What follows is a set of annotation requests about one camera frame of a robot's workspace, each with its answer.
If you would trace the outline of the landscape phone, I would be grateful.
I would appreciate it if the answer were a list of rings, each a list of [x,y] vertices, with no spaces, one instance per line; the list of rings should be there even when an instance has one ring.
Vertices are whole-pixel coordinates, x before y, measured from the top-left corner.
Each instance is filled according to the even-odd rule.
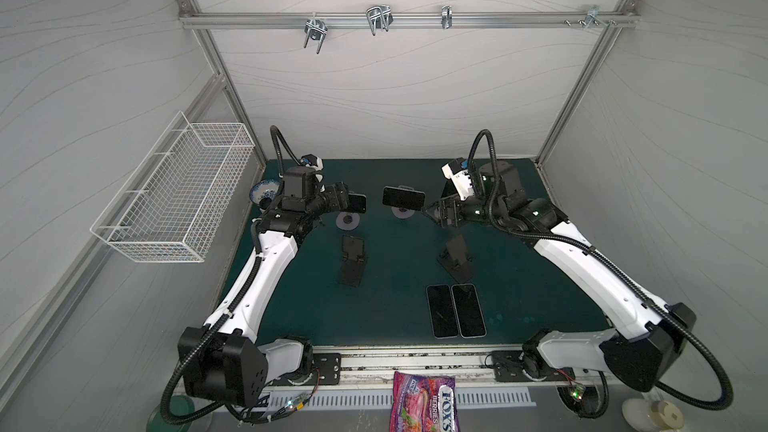
[[[426,194],[422,191],[405,187],[385,186],[382,193],[382,204],[395,209],[420,211],[426,202]]]
[[[350,193],[348,200],[346,212],[364,214],[367,211],[367,197],[364,194]]]

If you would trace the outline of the purple phone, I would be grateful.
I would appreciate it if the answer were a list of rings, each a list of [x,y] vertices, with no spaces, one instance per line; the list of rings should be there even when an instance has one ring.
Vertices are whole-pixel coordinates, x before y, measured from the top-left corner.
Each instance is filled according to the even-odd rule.
[[[437,339],[455,338],[459,335],[451,290],[448,285],[426,287],[433,335]]]

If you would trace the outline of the white-edged phone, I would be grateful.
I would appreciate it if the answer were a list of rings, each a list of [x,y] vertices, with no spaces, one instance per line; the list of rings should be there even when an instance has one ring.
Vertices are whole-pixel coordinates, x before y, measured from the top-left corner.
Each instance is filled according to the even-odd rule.
[[[480,338],[487,333],[479,297],[473,284],[451,286],[459,333],[463,338]]]

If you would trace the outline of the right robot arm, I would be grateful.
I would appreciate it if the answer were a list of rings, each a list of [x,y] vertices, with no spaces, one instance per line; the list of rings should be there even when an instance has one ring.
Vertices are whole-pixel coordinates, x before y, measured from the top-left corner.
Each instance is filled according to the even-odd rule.
[[[668,304],[632,279],[595,248],[568,216],[546,197],[531,199],[514,166],[496,154],[492,133],[481,130],[466,157],[444,164],[442,196],[424,213],[443,228],[479,223],[519,239],[554,264],[603,312],[608,327],[597,332],[543,328],[527,340],[514,364],[532,381],[563,367],[611,374],[629,388],[657,388],[703,410],[721,411],[734,401],[732,382],[716,356],[693,333],[695,313]],[[715,374],[720,394],[700,399],[662,382],[692,346]]]

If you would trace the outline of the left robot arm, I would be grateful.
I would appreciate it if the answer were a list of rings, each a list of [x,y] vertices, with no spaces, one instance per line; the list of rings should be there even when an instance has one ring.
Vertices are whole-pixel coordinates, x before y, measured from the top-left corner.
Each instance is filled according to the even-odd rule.
[[[178,342],[179,362],[159,405],[162,420],[179,426],[224,407],[240,423],[260,425],[302,409],[311,394],[302,393],[274,412],[255,415],[266,385],[276,379],[320,379],[309,341],[281,338],[257,343],[266,307],[300,245],[326,213],[362,213],[366,198],[343,182],[326,184],[322,160],[296,156],[277,126],[270,136],[277,158],[294,165],[278,167],[273,197],[251,225],[252,250],[232,288],[200,327],[188,327]]]

